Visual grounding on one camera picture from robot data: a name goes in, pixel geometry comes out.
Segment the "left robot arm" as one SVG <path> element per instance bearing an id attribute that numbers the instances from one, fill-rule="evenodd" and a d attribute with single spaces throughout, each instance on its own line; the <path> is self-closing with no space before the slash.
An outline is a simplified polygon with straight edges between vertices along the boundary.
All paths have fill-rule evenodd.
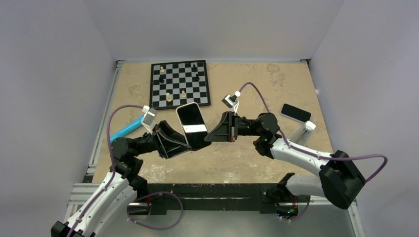
<path id="1" fill-rule="evenodd" d="M 191 150 L 183 135 L 164 120 L 138 138 L 117 138 L 110 143 L 113 164 L 100 186 L 86 203 L 67 221 L 57 221 L 53 237 L 98 237 L 116 214 L 129 203 L 149 199 L 147 180 L 139 176 L 143 160 L 137 156 L 157 151 L 162 158 L 172 158 Z"/>

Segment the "phone in lilac case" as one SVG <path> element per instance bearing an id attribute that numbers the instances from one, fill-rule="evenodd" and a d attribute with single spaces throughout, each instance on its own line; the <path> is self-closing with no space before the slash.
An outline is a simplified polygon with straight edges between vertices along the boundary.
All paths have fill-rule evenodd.
<path id="1" fill-rule="evenodd" d="M 312 114 L 308 111 L 295 107 L 293 105 L 284 103 L 281 107 L 280 114 L 291 120 L 305 123 L 311 120 Z"/>

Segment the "phone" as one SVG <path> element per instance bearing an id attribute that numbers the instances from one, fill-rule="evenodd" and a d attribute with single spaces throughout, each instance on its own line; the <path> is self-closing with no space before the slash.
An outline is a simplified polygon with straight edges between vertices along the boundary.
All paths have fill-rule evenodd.
<path id="1" fill-rule="evenodd" d="M 295 107 L 293 105 L 284 103 L 281 107 L 280 114 L 291 120 L 305 123 L 311 120 L 312 114 L 308 111 Z"/>
<path id="2" fill-rule="evenodd" d="M 176 114 L 181 124 L 186 143 L 192 151 L 198 151 L 211 145 L 205 141 L 208 129 L 205 124 L 201 109 L 196 102 L 188 103 L 176 108 Z"/>

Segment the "black white chessboard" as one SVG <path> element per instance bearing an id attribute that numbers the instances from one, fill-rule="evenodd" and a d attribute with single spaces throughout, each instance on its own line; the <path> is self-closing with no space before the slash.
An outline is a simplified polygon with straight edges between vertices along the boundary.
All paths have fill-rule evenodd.
<path id="1" fill-rule="evenodd" d="M 192 71 L 196 64 L 198 71 Z M 164 83 L 159 83 L 159 76 L 165 77 Z M 186 98 L 181 97 L 185 91 Z M 166 101 L 166 93 L 170 93 L 171 102 Z M 156 110 L 171 110 L 179 106 L 196 102 L 199 106 L 210 106 L 210 87 L 206 60 L 154 63 L 151 65 L 149 106 Z"/>

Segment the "white chess piece front left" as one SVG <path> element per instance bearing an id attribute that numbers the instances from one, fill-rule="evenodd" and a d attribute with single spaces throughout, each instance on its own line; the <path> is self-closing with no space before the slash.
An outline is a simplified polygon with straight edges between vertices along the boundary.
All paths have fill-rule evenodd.
<path id="1" fill-rule="evenodd" d="M 167 102 L 171 102 L 172 101 L 172 97 L 170 93 L 166 93 L 166 101 Z"/>

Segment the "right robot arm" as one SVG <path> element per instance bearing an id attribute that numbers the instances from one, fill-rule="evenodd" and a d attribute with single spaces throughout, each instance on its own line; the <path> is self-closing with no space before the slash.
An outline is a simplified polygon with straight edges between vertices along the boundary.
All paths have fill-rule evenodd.
<path id="1" fill-rule="evenodd" d="M 224 112 L 219 124 L 204 140 L 235 142 L 238 136 L 257 136 L 253 145 L 261 156 L 289 162 L 313 174 L 312 177 L 292 175 L 279 185 L 277 194 L 284 201 L 298 195 L 313 195 L 325 197 L 338 208 L 348 209 L 366 184 L 345 152 L 324 153 L 288 141 L 280 134 L 273 113 L 247 119 L 235 112 Z"/>

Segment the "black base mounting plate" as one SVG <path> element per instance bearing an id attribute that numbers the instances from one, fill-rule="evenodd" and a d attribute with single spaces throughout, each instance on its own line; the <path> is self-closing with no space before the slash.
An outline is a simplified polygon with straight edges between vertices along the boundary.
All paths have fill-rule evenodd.
<path id="1" fill-rule="evenodd" d="M 298 205 L 305 206 L 309 197 L 293 196 L 276 183 L 250 184 L 149 184 L 153 196 L 127 211 L 132 216 L 166 215 L 169 210 L 257 211 L 295 216 Z"/>

